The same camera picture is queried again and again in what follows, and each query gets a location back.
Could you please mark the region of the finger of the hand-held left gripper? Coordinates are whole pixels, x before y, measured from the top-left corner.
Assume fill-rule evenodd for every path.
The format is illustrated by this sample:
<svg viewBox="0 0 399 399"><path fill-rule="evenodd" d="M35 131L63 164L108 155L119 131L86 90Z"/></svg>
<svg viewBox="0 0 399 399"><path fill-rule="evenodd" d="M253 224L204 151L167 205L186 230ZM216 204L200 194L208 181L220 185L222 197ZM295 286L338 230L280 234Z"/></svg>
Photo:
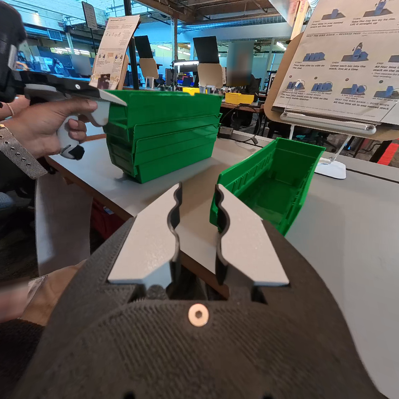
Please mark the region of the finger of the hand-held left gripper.
<svg viewBox="0 0 399 399"><path fill-rule="evenodd" d="M95 127L103 127L108 123L111 104L127 107L127 103L105 90L90 90L89 99L97 103L97 108L89 113L89 122Z"/></svg>

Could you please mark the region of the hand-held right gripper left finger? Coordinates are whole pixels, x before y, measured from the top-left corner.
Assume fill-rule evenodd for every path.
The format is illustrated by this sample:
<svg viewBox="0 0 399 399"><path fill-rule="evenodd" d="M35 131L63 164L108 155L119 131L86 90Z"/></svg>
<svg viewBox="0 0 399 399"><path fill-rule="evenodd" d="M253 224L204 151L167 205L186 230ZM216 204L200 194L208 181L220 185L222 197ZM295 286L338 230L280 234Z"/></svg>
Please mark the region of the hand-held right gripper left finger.
<svg viewBox="0 0 399 399"><path fill-rule="evenodd" d="M179 182L137 214L107 277L109 283L166 289L176 279L181 204Z"/></svg>

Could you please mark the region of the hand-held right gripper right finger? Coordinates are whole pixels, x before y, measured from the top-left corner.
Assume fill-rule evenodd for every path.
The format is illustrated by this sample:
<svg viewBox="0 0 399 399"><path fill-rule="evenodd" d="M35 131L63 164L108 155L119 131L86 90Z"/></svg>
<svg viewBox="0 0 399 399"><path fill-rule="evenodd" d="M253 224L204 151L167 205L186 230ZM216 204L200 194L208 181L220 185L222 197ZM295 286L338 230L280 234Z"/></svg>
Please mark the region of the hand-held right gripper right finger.
<svg viewBox="0 0 399 399"><path fill-rule="evenodd" d="M216 278L229 287L284 287L289 279L263 220L221 184L217 206Z"/></svg>

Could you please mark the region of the another person's forearm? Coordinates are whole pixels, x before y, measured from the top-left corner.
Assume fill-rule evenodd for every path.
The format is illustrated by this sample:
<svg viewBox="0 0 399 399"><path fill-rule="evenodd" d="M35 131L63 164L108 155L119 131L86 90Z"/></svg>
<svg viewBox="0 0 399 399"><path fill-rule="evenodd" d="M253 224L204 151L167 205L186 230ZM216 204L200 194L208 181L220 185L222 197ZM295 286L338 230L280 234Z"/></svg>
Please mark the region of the another person's forearm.
<svg viewBox="0 0 399 399"><path fill-rule="evenodd" d="M24 95L17 95L12 102L0 103L0 121L7 120L29 107L30 101Z"/></svg>

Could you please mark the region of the grey desk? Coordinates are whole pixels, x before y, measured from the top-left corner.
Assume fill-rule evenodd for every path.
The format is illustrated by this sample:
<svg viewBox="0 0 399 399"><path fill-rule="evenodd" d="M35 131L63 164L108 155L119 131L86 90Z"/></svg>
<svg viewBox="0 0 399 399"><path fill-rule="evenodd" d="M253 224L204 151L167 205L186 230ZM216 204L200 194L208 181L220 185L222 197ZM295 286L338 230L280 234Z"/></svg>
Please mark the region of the grey desk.
<svg viewBox="0 0 399 399"><path fill-rule="evenodd" d="M218 138L212 157L140 184L115 167L105 139L85 142L80 161L52 156L62 176L124 220L182 182L180 259L215 290L217 228L209 222L219 174L270 143ZM398 398L398 169L339 156L338 180L314 174L303 207L286 234L336 299L357 351L377 388Z"/></svg>

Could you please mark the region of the person's left hand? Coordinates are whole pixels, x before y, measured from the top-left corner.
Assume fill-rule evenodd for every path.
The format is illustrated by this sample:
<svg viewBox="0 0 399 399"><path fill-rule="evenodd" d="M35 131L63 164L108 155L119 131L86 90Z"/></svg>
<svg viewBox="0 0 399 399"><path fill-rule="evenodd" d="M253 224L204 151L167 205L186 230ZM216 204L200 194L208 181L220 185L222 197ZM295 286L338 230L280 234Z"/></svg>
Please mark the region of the person's left hand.
<svg viewBox="0 0 399 399"><path fill-rule="evenodd" d="M45 102L29 106L16 116L2 122L19 143L35 158L57 155L61 145L57 130L66 118L77 114L78 120L68 120L68 134L78 143L87 137L87 113L97 109L97 103L83 98Z"/></svg>

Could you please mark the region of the black pole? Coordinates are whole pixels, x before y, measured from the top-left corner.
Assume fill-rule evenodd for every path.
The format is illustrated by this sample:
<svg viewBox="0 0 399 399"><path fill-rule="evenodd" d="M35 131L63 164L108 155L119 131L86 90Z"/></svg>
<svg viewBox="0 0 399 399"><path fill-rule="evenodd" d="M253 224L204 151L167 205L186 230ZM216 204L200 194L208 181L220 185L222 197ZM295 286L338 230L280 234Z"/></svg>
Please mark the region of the black pole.
<svg viewBox="0 0 399 399"><path fill-rule="evenodd" d="M132 1L131 0L124 0L124 12L125 16L132 16ZM136 48L135 48L135 41L134 41L134 34L130 39L129 45L129 60L131 65L131 73L132 73L132 86L134 90L139 90L139 81L138 81L138 71L137 71L137 59L136 59Z"/></svg>

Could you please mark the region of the metal mesh watch band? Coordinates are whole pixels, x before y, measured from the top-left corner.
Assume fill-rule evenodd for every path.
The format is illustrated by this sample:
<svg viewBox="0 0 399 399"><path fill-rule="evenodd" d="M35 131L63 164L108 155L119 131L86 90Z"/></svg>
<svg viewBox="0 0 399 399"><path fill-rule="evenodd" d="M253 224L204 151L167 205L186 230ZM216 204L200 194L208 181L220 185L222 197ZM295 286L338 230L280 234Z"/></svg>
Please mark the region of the metal mesh watch band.
<svg viewBox="0 0 399 399"><path fill-rule="evenodd" d="M0 151L19 170L33 180L47 174L47 170L21 145L3 124L0 125Z"/></svg>

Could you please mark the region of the white printed instruction sheet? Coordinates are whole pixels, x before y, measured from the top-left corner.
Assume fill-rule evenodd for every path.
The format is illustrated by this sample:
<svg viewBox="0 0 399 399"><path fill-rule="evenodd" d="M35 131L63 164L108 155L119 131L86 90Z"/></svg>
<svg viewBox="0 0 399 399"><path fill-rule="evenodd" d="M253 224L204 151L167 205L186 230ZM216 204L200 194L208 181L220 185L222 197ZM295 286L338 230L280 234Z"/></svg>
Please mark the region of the white printed instruction sheet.
<svg viewBox="0 0 399 399"><path fill-rule="evenodd" d="M140 16L110 17L102 36L99 51L116 51L127 54L132 34L136 31Z"/></svg>

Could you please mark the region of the black sheet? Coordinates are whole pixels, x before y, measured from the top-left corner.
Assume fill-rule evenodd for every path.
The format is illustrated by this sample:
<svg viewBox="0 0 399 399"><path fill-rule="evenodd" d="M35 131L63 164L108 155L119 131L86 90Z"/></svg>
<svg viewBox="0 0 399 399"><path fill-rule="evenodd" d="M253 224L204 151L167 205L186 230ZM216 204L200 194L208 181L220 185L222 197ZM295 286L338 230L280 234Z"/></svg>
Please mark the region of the black sheet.
<svg viewBox="0 0 399 399"><path fill-rule="evenodd" d="M194 37L193 44L199 64L219 64L216 36Z"/></svg>
<svg viewBox="0 0 399 399"><path fill-rule="evenodd" d="M152 59L154 57L147 35L135 36L134 43L140 59Z"/></svg>

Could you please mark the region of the black framed sign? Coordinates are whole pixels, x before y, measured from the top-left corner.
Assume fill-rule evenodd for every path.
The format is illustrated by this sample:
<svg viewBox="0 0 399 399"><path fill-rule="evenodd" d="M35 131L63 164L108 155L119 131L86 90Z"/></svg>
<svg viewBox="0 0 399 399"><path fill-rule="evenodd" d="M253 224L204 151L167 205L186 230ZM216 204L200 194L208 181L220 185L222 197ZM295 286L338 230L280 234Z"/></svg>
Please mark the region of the black framed sign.
<svg viewBox="0 0 399 399"><path fill-rule="evenodd" d="M91 4L83 1L81 4L87 27L91 30L97 30L98 26L94 7Z"/></svg>

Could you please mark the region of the person's leg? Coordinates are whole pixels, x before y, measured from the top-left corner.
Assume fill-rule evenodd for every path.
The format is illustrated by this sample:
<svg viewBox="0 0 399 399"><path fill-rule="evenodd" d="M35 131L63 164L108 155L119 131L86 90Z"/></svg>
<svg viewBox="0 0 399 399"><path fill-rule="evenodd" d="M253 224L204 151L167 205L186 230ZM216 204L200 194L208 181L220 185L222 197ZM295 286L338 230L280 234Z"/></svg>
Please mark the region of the person's leg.
<svg viewBox="0 0 399 399"><path fill-rule="evenodd" d="M86 260L31 281L18 279L1 286L0 322L21 319L46 326L61 294Z"/></svg>

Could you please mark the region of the instruction sheet on stand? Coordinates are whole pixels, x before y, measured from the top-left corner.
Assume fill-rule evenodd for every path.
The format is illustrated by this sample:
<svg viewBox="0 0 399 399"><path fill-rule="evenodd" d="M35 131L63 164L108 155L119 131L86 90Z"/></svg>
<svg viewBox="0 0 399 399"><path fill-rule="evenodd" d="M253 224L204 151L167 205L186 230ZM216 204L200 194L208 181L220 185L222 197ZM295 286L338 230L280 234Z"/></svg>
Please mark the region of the instruction sheet on stand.
<svg viewBox="0 0 399 399"><path fill-rule="evenodd" d="M346 143L352 137L368 138L387 142L389 140L398 139L398 125L386 123L372 123L347 121L336 119L317 114L301 113L293 110L286 111L285 107L274 106L274 102L278 97L283 81L287 76L292 59L302 39L303 33L298 34L290 41L287 50L283 55L281 64L273 81L272 87L268 90L267 99L264 104L264 112L267 118L274 122L284 122L291 125L289 139L292 139L294 127L314 128L318 131L329 133L344 134L347 136L346 141L336 153L330 158L321 157L315 168L315 173L337 180L346 178L346 165L337 161L338 154L343 150Z"/></svg>

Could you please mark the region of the person's black sweater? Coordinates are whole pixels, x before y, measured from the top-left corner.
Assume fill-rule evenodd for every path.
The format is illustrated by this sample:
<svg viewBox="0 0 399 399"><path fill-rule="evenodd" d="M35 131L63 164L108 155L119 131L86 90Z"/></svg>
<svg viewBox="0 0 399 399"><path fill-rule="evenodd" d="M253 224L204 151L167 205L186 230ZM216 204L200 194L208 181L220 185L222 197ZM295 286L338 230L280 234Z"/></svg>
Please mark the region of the person's black sweater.
<svg viewBox="0 0 399 399"><path fill-rule="evenodd" d="M10 398L41 339L42 325L21 319L0 324L0 397Z"/></svg>

